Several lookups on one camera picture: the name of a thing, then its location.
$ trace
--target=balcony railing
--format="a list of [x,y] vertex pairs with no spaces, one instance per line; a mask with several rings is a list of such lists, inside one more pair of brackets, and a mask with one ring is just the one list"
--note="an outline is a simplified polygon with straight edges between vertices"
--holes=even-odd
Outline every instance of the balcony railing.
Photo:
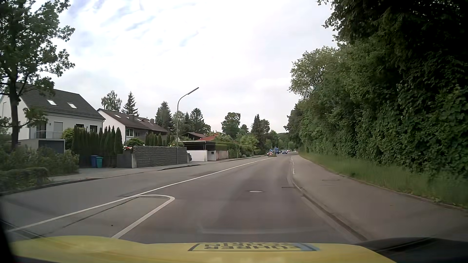
[[36,131],[34,139],[60,139],[62,138],[61,131]]

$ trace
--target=green trash bin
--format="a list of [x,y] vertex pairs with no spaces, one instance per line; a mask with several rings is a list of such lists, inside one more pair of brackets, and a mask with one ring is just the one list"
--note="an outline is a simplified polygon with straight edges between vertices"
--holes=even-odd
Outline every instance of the green trash bin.
[[102,168],[102,160],[103,160],[103,159],[104,159],[104,158],[101,157],[101,156],[96,157],[96,166],[97,166],[98,168]]

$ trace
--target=white house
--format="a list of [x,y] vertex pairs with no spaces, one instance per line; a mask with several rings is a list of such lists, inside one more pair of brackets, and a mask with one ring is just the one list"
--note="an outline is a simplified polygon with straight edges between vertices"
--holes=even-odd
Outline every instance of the white house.
[[[30,89],[32,85],[27,85],[24,94],[20,96],[18,105],[18,120],[20,125],[27,119],[24,115],[24,108],[42,108],[48,121],[35,127],[20,129],[18,139],[59,139],[66,128],[76,126],[88,131],[98,132],[102,128],[105,120],[81,95],[73,92],[55,89],[55,95],[48,93],[41,95],[37,89]],[[1,117],[11,118],[10,100],[8,96],[0,98]]]
[[131,138],[139,138],[140,140],[145,141],[147,133],[161,134],[163,139],[166,139],[168,134],[166,129],[154,123],[154,119],[147,119],[104,109],[98,109],[97,112],[105,118],[104,127],[110,126],[115,129],[120,128],[123,144]]

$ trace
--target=grass verge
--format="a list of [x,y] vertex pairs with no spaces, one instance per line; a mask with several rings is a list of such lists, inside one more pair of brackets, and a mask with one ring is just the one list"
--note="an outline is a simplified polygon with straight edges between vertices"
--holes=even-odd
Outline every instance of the grass verge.
[[399,166],[383,166],[370,161],[335,155],[300,152],[300,156],[329,170],[402,193],[450,205],[468,207],[468,180],[439,174],[430,179]]

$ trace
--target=trash bin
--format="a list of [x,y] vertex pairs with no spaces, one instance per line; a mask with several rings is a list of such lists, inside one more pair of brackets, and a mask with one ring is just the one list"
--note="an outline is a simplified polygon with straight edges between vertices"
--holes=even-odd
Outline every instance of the trash bin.
[[96,157],[97,155],[91,155],[91,167],[96,168]]
[[103,159],[104,159],[104,158],[101,157],[101,156],[97,156],[97,157],[96,157],[96,167],[102,168],[102,160],[103,160]]

